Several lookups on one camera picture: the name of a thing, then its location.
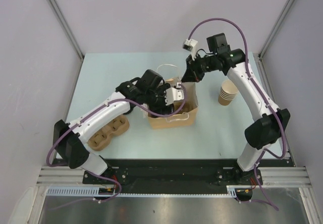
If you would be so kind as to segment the brown paper bag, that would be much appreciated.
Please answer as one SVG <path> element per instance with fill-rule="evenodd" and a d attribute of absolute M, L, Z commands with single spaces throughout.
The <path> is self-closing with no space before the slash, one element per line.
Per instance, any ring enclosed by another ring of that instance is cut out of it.
<path fill-rule="evenodd" d="M 171 86 L 175 86 L 176 83 L 181 83 L 181 76 L 179 68 L 172 64 L 162 64 L 156 69 L 156 72 L 165 76 L 165 73 L 170 73 L 171 78 L 167 79 L 166 82 L 170 83 Z M 155 116 L 141 110 L 143 118 L 148 120 L 150 126 L 153 129 L 167 129 L 175 127 L 190 126 L 195 122 L 196 115 L 198 112 L 198 99 L 196 95 L 196 84 L 192 82 L 183 83 L 187 98 L 184 106 L 181 108 L 178 114 L 168 118 L 156 118 Z"/>

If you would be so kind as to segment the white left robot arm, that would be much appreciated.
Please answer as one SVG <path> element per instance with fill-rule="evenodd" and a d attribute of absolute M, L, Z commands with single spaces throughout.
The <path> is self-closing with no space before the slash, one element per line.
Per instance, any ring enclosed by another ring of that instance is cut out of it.
<path fill-rule="evenodd" d="M 180 84 L 166 82 L 153 70 L 146 70 L 141 77 L 122 82 L 115 91 L 90 112 L 70 122 L 59 120 L 53 127 L 53 146 L 70 169 L 82 168 L 93 173 L 100 183 L 107 183 L 112 172 L 108 163 L 91 153 L 86 145 L 91 137 L 117 117 L 129 114 L 140 107 L 157 117 L 175 114 L 174 102 L 183 98 Z"/>

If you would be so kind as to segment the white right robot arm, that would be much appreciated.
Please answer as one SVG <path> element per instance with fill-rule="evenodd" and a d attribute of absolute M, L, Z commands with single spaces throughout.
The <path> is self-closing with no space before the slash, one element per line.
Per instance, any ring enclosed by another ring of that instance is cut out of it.
<path fill-rule="evenodd" d="M 206 72 L 221 71 L 242 95 L 254 122 L 244 132 L 247 144 L 237 159 L 239 168 L 233 171 L 233 179 L 238 184 L 245 184 L 262 153 L 282 138 L 290 113 L 270 99 L 246 62 L 246 54 L 241 49 L 232 50 L 223 33 L 207 38 L 207 43 L 211 54 L 201 57 L 196 40 L 184 41 L 183 48 L 190 51 L 190 55 L 186 58 L 182 82 L 200 82 Z"/>

